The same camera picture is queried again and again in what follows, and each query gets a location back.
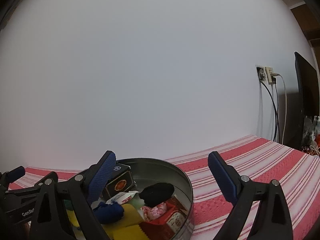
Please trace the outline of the yellow green sponge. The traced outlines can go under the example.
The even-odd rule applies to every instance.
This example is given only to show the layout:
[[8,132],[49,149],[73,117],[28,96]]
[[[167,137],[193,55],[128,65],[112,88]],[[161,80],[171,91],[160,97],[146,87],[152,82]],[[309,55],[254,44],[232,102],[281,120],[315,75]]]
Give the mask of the yellow green sponge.
[[64,200],[64,204],[65,204],[65,208],[67,211],[67,215],[69,218],[70,223],[76,227],[76,228],[80,228],[80,225],[78,223],[78,220],[76,218],[75,212],[73,210],[73,206],[70,200]]
[[131,204],[123,204],[121,207],[124,209],[124,215],[122,219],[120,219],[115,223],[106,224],[106,225],[102,224],[102,227],[104,228],[105,232],[107,233],[110,239],[113,239],[113,233],[116,230],[119,230],[128,226],[137,225],[143,221],[139,212]]

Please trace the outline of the clutter on side desk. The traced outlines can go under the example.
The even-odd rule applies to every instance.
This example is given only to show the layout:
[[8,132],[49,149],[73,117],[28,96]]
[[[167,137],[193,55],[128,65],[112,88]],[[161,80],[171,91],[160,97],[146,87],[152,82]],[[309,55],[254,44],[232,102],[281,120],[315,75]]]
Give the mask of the clutter on side desk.
[[319,158],[319,116],[314,116],[313,120],[305,117],[301,148],[303,152]]

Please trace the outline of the blue cloth ball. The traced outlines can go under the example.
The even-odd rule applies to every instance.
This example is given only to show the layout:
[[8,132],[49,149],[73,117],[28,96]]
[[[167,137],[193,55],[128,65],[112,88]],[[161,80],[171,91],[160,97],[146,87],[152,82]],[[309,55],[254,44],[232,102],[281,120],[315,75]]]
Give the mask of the blue cloth ball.
[[124,208],[118,203],[106,204],[100,202],[98,206],[93,209],[100,224],[112,224],[122,219],[124,216]]

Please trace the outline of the red white striped tablecloth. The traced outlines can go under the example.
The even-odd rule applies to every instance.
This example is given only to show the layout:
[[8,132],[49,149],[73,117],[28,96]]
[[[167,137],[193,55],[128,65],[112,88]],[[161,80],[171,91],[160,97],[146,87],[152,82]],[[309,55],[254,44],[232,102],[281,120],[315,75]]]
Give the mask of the red white striped tablecloth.
[[253,181],[280,182],[290,211],[293,237],[303,239],[319,217],[319,158],[276,142],[247,135],[168,161],[189,177],[194,193],[192,239],[213,239],[232,206],[226,202],[208,168],[208,154],[217,151],[240,175]]

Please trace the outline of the black carton box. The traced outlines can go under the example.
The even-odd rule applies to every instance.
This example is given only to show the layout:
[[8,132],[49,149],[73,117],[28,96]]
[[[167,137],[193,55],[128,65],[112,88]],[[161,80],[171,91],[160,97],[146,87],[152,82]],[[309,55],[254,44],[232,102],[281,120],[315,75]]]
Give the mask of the black carton box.
[[102,197],[108,200],[120,192],[126,192],[135,185],[131,167],[124,164],[116,164],[111,179],[102,191]]

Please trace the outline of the green tissue pack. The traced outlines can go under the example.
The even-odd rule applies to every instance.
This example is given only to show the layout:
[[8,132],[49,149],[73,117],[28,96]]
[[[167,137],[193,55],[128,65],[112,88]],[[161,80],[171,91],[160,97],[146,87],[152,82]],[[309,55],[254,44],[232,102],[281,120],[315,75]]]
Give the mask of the green tissue pack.
[[139,196],[134,196],[130,200],[130,204],[137,210],[139,210],[141,207],[145,205],[144,200],[141,199]]

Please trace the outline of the pink white wrapped candy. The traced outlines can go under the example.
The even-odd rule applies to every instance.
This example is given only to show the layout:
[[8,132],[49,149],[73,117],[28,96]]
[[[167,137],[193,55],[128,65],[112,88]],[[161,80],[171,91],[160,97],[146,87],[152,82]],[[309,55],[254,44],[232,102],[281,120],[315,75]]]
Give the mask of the pink white wrapped candy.
[[141,207],[141,211],[144,221],[150,222],[161,217],[163,214],[166,213],[167,204],[165,202],[162,202],[161,204],[155,207],[143,206]]

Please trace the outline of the black scrunchie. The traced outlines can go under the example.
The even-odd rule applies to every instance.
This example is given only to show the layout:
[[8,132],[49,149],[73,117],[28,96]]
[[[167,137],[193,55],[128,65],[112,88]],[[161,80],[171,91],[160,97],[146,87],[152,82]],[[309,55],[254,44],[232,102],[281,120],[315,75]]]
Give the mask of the black scrunchie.
[[144,200],[147,207],[155,207],[169,200],[175,192],[171,183],[156,183],[143,189],[139,193],[140,199]]

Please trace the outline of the red snack packet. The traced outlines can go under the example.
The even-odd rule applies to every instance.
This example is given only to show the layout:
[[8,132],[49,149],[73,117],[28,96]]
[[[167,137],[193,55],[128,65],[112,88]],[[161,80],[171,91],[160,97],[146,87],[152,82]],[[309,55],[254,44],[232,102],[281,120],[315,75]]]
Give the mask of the red snack packet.
[[172,239],[181,229],[187,218],[188,209],[173,195],[165,202],[167,211],[161,217],[139,223],[141,230],[149,239]]

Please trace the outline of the round metal tin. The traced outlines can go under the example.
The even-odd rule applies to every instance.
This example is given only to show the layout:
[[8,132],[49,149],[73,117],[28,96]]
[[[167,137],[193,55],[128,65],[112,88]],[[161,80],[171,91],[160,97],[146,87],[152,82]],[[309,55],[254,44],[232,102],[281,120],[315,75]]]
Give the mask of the round metal tin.
[[[188,209],[187,218],[181,229],[172,239],[190,239],[194,229],[193,189],[187,175],[177,166],[163,160],[151,158],[131,158],[116,160],[116,164],[129,165],[134,188],[142,192],[144,188],[156,183],[171,183],[175,187],[178,200]],[[113,233],[113,239],[149,239],[139,224],[128,226]]]

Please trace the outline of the black monitor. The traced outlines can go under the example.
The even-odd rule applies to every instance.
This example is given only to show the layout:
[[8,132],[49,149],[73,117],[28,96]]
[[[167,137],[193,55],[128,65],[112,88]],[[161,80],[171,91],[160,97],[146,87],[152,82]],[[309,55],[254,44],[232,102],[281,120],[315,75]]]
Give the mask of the black monitor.
[[295,70],[298,90],[288,92],[288,120],[284,143],[286,146],[299,150],[303,142],[305,119],[313,122],[319,115],[319,81],[313,67],[300,53],[295,52]]

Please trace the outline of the wooden wardrobe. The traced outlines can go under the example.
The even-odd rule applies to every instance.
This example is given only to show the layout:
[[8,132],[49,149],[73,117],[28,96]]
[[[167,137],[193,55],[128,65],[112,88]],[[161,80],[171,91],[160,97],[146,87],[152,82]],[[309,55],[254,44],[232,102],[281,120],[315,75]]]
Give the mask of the wooden wardrobe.
[[306,4],[291,9],[306,39],[319,39],[319,22]]

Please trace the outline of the wall power socket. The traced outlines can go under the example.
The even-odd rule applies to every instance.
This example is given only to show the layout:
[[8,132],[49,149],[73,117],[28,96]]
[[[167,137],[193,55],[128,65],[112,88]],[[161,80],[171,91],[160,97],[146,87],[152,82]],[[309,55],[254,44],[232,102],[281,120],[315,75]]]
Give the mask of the wall power socket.
[[276,84],[278,73],[273,71],[272,67],[256,65],[258,79],[261,82],[267,82],[269,85]]

